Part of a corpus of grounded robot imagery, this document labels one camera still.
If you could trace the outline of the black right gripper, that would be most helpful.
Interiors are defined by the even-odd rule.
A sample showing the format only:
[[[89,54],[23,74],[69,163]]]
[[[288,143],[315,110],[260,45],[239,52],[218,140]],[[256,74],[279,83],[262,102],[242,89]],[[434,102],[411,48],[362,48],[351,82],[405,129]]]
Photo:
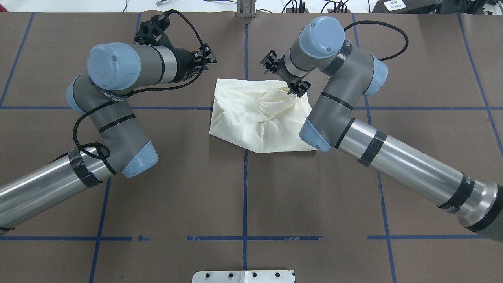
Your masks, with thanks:
[[[287,83],[289,88],[287,92],[288,95],[293,94],[301,98],[311,87],[311,83],[302,81],[302,77],[295,76],[287,70],[284,56],[280,58],[274,50],[271,50],[265,58],[261,60],[260,64],[265,68],[264,74],[271,72],[275,75],[279,75],[280,78]]]

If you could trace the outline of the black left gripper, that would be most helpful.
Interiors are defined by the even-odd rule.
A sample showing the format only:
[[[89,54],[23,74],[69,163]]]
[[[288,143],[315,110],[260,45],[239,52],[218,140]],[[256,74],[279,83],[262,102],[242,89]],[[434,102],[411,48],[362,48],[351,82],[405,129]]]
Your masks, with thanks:
[[[209,66],[217,60],[209,44],[203,41],[194,25],[184,16],[180,16],[194,32],[200,47],[198,51],[189,51],[175,47],[166,34],[171,24],[169,15],[155,15],[149,21],[142,22],[134,41],[140,46],[150,47],[159,61],[160,71],[158,83],[178,83],[200,75],[209,70]]]

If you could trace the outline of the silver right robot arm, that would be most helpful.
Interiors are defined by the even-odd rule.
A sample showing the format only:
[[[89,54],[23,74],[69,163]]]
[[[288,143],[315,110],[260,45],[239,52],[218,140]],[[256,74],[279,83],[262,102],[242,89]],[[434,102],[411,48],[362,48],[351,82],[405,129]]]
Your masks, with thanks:
[[[399,27],[382,21],[353,21],[343,27],[334,17],[311,20],[283,55],[271,50],[261,60],[265,72],[287,83],[287,93],[301,98],[314,70],[328,81],[300,129],[300,138],[315,150],[339,150],[366,168],[404,185],[453,215],[476,235],[502,242],[502,186],[482,182],[455,169],[376,127],[369,97],[389,76],[385,59],[363,50],[359,38],[347,30],[359,25],[384,26],[404,38],[404,46],[389,56],[404,53],[409,38]]]

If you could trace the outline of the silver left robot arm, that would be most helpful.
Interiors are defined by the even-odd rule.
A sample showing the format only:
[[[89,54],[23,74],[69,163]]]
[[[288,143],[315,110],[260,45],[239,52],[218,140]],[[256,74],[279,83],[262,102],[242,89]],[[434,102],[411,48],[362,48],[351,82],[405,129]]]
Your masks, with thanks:
[[[94,46],[87,71],[68,86],[66,100],[80,114],[72,131],[75,147],[48,165],[1,187],[1,235],[75,195],[122,173],[132,178],[158,162],[127,100],[148,91],[169,91],[157,84],[176,83],[176,90],[192,84],[209,65],[217,63],[209,44],[189,51],[175,47],[166,34],[165,11],[142,22],[136,44],[113,42]]]

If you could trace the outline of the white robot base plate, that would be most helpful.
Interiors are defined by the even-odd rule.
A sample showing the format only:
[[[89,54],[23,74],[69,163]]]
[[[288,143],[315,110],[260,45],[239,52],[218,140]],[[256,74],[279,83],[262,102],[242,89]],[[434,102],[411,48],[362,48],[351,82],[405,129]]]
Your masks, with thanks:
[[[224,270],[199,271],[192,283],[295,283],[296,276],[290,270]]]

